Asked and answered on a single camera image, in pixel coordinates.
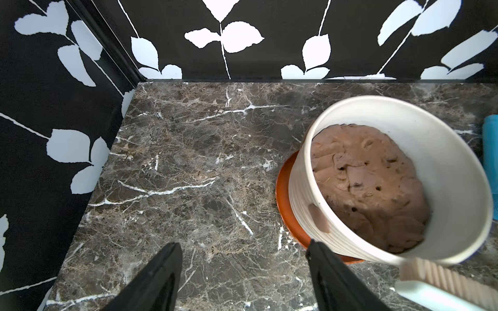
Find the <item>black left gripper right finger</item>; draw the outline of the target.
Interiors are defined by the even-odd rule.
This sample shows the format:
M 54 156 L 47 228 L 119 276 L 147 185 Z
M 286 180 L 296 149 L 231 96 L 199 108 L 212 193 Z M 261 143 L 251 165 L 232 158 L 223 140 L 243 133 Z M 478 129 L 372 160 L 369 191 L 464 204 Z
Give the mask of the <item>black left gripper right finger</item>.
M 324 243 L 312 240 L 306 259 L 319 311 L 389 309 Z

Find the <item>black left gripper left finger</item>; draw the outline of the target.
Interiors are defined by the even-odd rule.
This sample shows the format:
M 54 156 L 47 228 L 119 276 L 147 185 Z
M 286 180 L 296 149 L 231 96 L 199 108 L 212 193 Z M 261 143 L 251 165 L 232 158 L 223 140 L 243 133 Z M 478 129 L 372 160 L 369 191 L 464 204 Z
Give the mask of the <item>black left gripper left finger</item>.
M 174 310 L 182 271 L 182 248 L 166 244 L 104 310 Z

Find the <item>blue toy microphone lying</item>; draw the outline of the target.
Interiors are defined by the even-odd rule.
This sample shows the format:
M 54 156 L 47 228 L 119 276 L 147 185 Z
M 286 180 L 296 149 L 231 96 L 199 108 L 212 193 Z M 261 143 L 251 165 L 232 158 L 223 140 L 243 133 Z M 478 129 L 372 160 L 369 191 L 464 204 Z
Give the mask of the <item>blue toy microphone lying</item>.
M 498 179 L 498 116 L 490 115 L 482 126 L 483 166 L 490 184 L 494 203 L 494 220 L 497 220 Z

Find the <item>orange plastic saucer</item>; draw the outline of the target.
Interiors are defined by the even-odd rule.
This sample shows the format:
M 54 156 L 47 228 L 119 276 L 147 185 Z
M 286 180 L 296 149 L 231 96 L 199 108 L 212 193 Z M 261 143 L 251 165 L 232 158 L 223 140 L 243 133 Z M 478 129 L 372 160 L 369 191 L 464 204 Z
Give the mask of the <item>orange plastic saucer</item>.
M 280 169 L 276 180 L 276 205 L 290 234 L 304 248 L 304 250 L 307 250 L 311 242 L 311 238 L 302 229 L 298 223 L 298 220 L 294 216 L 289 199 L 289 178 L 297 155 L 298 151 L 292 154 Z

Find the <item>brown mud lump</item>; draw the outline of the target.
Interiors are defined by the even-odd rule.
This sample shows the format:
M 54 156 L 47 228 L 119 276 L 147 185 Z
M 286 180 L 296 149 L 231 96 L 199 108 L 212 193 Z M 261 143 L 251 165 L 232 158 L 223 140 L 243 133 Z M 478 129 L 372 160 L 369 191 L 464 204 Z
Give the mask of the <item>brown mud lump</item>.
M 311 143 L 311 166 L 331 210 L 356 235 L 390 253 L 424 240 L 431 216 L 409 157 L 370 126 L 333 125 Z

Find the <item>white wavy ceramic pot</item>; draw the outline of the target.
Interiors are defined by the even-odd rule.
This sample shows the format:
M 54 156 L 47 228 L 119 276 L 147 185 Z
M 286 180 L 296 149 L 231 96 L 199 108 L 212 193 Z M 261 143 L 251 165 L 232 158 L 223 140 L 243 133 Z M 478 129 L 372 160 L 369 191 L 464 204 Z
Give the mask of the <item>white wavy ceramic pot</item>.
M 399 255 L 383 251 L 356 235 L 329 208 L 313 176 L 311 143 L 335 124 L 377 128 L 413 161 L 432 211 L 421 244 Z M 463 262 L 486 240 L 494 210 L 485 171 L 465 141 L 429 112 L 381 96 L 339 101 L 315 120 L 296 155 L 288 193 L 293 214 L 310 238 L 339 255 L 395 266 L 413 257 L 445 266 Z

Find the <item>blue white scrub brush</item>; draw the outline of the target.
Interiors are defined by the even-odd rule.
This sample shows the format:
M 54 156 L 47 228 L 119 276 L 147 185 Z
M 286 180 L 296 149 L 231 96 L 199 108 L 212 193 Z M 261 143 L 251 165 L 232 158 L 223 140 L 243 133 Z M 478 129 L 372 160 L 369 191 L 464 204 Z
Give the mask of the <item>blue white scrub brush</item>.
M 497 290 L 429 260 L 399 267 L 395 291 L 429 310 L 497 310 Z

